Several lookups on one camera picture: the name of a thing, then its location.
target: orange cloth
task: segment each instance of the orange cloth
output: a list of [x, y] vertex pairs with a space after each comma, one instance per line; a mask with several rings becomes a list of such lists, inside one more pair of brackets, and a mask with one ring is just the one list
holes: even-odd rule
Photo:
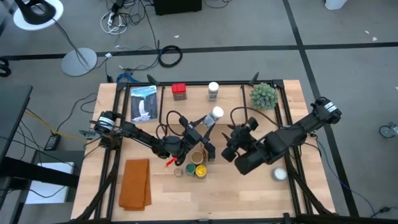
[[126, 161], [119, 206], [126, 211], [143, 211], [152, 203], [150, 197], [149, 160]]

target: wooden table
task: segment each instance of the wooden table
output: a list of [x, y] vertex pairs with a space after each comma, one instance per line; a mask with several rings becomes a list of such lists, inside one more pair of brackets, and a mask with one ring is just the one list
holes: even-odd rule
[[[293, 122], [296, 122], [308, 114], [300, 82], [298, 80], [284, 80], [284, 86], [292, 119]], [[249, 96], [251, 88], [250, 86], [244, 88], [248, 107], [251, 107]], [[161, 87], [158, 88], [157, 92], [158, 110], [160, 89]], [[102, 111], [112, 110], [115, 92], [116, 84], [100, 85], [93, 120], [97, 120]], [[210, 136], [210, 141], [216, 147], [216, 159], [213, 163], [207, 164], [207, 177], [203, 180], [187, 176], [181, 179], [176, 178], [174, 176], [174, 165], [165, 167], [167, 160], [157, 158], [149, 148], [138, 142], [124, 138], [112, 221], [274, 218], [281, 217], [285, 212], [290, 213], [291, 217], [295, 216], [288, 180], [277, 182], [272, 178], [273, 169], [277, 167], [285, 168], [283, 159], [270, 166], [263, 164], [248, 175], [241, 175], [233, 162], [229, 163], [221, 157], [221, 152], [226, 147], [226, 140], [221, 133], [229, 134], [231, 132], [226, 127], [226, 124], [231, 124], [229, 112], [233, 108], [243, 105], [241, 85], [220, 85], [219, 99], [216, 102], [208, 102], [206, 95], [207, 86], [188, 86], [188, 100], [174, 101], [170, 87], [165, 87], [162, 120], [165, 121], [165, 115], [170, 110], [177, 110], [188, 120], [195, 121], [209, 113], [216, 105], [224, 109], [224, 117], [218, 121]], [[128, 102], [126, 120], [130, 121], [131, 101]], [[123, 94], [119, 101], [120, 111], [122, 104]], [[286, 124], [285, 111], [282, 105], [282, 101], [279, 100], [282, 119]], [[265, 114], [276, 121], [274, 110], [266, 111]], [[259, 127], [252, 133], [255, 138], [277, 129], [276, 126], [256, 112], [248, 111], [248, 116], [255, 117], [259, 122]], [[245, 122], [244, 110], [235, 111], [233, 117], [237, 124]], [[173, 129], [182, 131], [177, 116], [171, 114], [169, 121]], [[157, 120], [137, 123], [140, 128], [150, 134], [155, 134], [155, 128], [158, 124]], [[200, 125], [197, 130], [204, 134], [206, 129], [203, 125]], [[307, 142], [316, 144], [314, 139], [308, 139]], [[86, 153], [94, 147], [96, 145], [89, 145]], [[113, 164], [113, 156], [114, 153], [111, 155], [109, 169]], [[152, 205], [146, 206], [142, 212], [127, 212], [118, 205], [124, 165], [128, 159], [142, 158], [150, 159]], [[97, 149], [85, 158], [81, 168], [72, 218], [79, 216], [84, 211], [97, 192], [103, 159], [104, 150], [101, 149]], [[318, 151], [310, 146], [303, 145], [302, 163], [308, 186], [319, 201], [333, 212], [334, 207]], [[300, 195], [301, 208], [304, 212], [302, 193], [298, 186], [297, 189]], [[102, 217], [106, 214], [108, 196], [109, 188], [103, 199]]]

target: red cube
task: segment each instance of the red cube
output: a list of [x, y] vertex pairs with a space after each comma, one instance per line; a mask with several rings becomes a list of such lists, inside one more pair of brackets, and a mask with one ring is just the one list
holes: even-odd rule
[[187, 99], [187, 87], [185, 83], [178, 83], [172, 85], [172, 92], [174, 100], [186, 100]]

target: floor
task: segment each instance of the floor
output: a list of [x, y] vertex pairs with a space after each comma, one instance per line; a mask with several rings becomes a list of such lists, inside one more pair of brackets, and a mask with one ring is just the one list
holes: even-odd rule
[[[138, 26], [129, 27], [115, 44], [116, 36], [105, 34], [98, 22], [107, 11], [105, 0], [62, 2], [65, 12], [59, 23], [77, 46], [104, 55], [118, 51], [115, 45], [131, 49], [154, 45], [145, 19]], [[222, 4], [219, 0], [208, 3]], [[150, 73], [159, 81], [247, 80], [259, 72], [260, 79], [299, 79], [308, 108], [319, 90], [343, 112], [342, 120], [332, 129], [351, 188], [366, 197], [375, 210], [398, 206], [398, 138], [385, 139], [378, 133], [381, 125], [397, 121], [398, 104], [393, 102], [398, 94], [398, 1], [349, 0], [337, 11], [328, 11], [324, 0], [234, 0], [222, 9], [203, 5], [200, 12], [168, 16], [156, 16], [151, 7], [147, 10], [160, 45], [177, 45], [187, 52], [174, 68], [158, 66], [136, 72], [134, 78], [145, 81]], [[32, 85], [29, 108], [49, 125], [58, 126], [77, 99], [96, 92], [98, 85], [106, 82], [104, 66], [77, 78], [62, 73], [60, 58], [71, 47], [55, 26], [27, 32], [14, 25], [2, 6], [0, 15], [0, 30], [6, 24], [0, 31], [0, 55], [15, 56], [9, 57], [14, 59], [13, 74], [1, 81]], [[107, 61], [107, 73], [115, 79], [122, 73], [119, 65], [150, 65], [155, 57], [134, 53], [115, 56]], [[164, 60], [176, 57], [165, 55]], [[78, 136], [78, 130], [89, 126], [90, 118], [90, 114], [76, 108], [61, 130]], [[30, 117], [23, 120], [37, 142], [44, 145], [49, 131]], [[328, 138], [323, 130], [319, 135], [334, 168]], [[20, 157], [22, 150], [12, 145], [9, 156]], [[83, 148], [82, 143], [63, 138], [59, 150]], [[24, 160], [29, 161], [32, 155], [29, 151]], [[336, 211], [348, 215], [340, 183], [325, 161], [324, 168]], [[2, 220], [11, 216], [17, 194], [7, 197], [0, 211]], [[362, 217], [373, 214], [363, 198], [354, 194], [354, 200]], [[26, 205], [20, 223], [30, 223], [31, 217], [36, 223], [65, 222], [71, 209], [72, 202]], [[378, 217], [397, 219], [398, 210]]]

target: green plant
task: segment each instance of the green plant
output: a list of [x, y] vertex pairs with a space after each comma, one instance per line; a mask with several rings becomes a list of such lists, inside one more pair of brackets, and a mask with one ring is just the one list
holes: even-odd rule
[[274, 109], [278, 103], [278, 94], [275, 89], [265, 83], [256, 85], [250, 93], [253, 107], [259, 110]]

